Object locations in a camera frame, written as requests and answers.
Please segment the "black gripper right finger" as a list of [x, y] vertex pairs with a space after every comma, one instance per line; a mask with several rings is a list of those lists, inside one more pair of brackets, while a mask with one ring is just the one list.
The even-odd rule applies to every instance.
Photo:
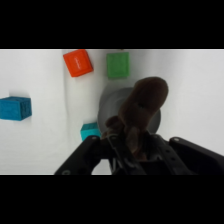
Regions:
[[146, 133], [144, 150], [148, 175], [224, 175], [224, 156], [180, 137]]

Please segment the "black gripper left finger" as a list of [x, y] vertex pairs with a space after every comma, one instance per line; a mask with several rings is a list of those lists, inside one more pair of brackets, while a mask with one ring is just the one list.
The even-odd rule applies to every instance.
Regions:
[[138, 164], [124, 141], [118, 135], [109, 135], [101, 140], [91, 135], [56, 170], [56, 175], [91, 175], [102, 161], [109, 162], [112, 175], [134, 175]]

